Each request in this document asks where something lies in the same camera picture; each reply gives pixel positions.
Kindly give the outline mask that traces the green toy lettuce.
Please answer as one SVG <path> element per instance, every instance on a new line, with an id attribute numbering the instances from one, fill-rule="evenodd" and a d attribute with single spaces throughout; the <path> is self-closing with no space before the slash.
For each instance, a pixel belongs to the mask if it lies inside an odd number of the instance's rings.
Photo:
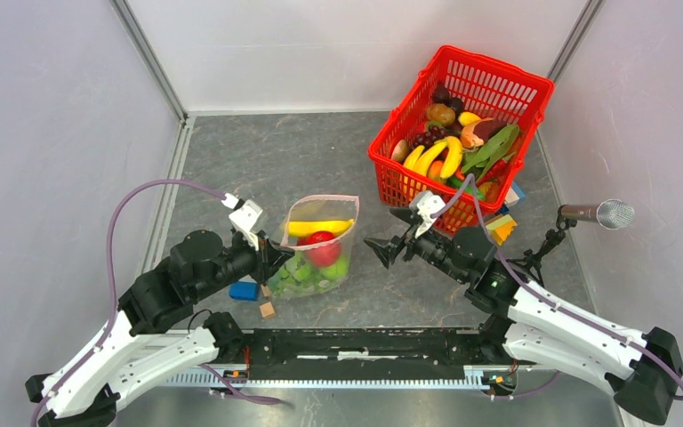
<path id="1" fill-rule="evenodd" d="M 308 263 L 289 262 L 269 280 L 270 292 L 280 298 L 294 298 L 322 294 L 332 288 L 332 282 Z"/>

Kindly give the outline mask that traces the single yellow toy banana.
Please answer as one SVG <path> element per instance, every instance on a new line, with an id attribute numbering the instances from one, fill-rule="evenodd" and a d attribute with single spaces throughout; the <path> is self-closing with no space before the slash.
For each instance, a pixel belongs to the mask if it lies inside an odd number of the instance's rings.
<path id="1" fill-rule="evenodd" d="M 289 221 L 287 235 L 294 238 L 306 238 L 317 232 L 329 232 L 335 237 L 344 234 L 355 224 L 355 219 L 324 221 Z"/>

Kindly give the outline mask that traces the red toy tomato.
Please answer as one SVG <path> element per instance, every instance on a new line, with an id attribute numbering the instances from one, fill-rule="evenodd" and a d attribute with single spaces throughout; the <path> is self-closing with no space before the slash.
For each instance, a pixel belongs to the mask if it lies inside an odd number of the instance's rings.
<path id="1" fill-rule="evenodd" d="M 335 239 L 335 235 L 330 231 L 317 231 L 304 239 L 306 246 L 315 244 L 331 242 Z M 329 245 L 320 246 L 310 249 L 306 252 L 309 261 L 319 267 L 325 268 L 335 264 L 341 257 L 342 248 L 338 243 L 330 243 Z"/>

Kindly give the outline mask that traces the clear zip top bag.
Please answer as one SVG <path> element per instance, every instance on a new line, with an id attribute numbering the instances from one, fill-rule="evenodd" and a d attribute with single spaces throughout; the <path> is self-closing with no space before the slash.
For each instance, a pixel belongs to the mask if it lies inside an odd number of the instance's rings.
<path id="1" fill-rule="evenodd" d="M 294 250 L 294 257 L 289 260 L 290 264 L 308 263 L 319 271 L 319 268 L 313 265 L 307 258 L 306 252 L 310 249 L 320 246 L 329 245 L 330 243 L 338 243 L 341 246 L 341 256 L 347 256 L 351 261 L 351 252 L 353 247 L 353 240 L 356 230 L 356 225 L 359 215 L 359 197 L 349 195 L 312 195 L 304 197 L 295 202 L 285 218 L 279 223 L 272 238 L 283 247 L 292 248 Z M 355 224 L 347 230 L 344 234 L 335 237 L 330 243 L 320 243 L 312 246 L 304 244 L 305 238 L 294 238 L 287 235 L 287 225 L 289 221 L 324 221 L 324 220 L 348 220 L 355 219 Z M 340 286 L 348 276 L 344 279 L 330 280 L 332 282 L 332 289 Z"/>

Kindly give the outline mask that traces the green toy lime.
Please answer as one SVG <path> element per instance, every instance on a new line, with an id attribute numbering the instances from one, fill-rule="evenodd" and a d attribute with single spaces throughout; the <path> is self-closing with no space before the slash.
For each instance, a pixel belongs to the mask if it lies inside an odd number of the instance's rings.
<path id="1" fill-rule="evenodd" d="M 328 280 L 344 279 L 348 276 L 350 259 L 347 256 L 340 256 L 335 263 L 320 270 L 321 274 Z"/>

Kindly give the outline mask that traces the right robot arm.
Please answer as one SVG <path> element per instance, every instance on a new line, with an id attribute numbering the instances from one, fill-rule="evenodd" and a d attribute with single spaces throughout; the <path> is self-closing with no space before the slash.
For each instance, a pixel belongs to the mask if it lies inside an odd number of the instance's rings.
<path id="1" fill-rule="evenodd" d="M 418 257 L 466 285 L 466 298 L 498 324 L 478 338 L 484 360 L 510 357 L 571 375 L 653 425 L 665 425 L 673 403 L 683 400 L 683 358 L 670 332 L 617 325 L 557 297 L 502 259 L 480 228 L 448 237 L 426 230 L 423 216 L 409 208 L 391 212 L 408 224 L 406 232 L 365 244 L 386 268 Z"/>

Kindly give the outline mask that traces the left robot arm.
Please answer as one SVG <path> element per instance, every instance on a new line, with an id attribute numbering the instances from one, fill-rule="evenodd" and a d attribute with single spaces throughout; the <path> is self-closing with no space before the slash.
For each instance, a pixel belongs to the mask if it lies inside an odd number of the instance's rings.
<path id="1" fill-rule="evenodd" d="M 213 360 L 233 362 L 245 338 L 227 312 L 211 314 L 176 342 L 135 360 L 140 349 L 169 337 L 205 298 L 250 276 L 265 282 L 293 258 L 264 232 L 251 246 L 240 232 L 232 245 L 208 230 L 189 233 L 153 270 L 137 277 L 119 298 L 96 337 L 66 366 L 26 382 L 36 404 L 33 426 L 108 426 L 117 412 L 168 377 Z"/>

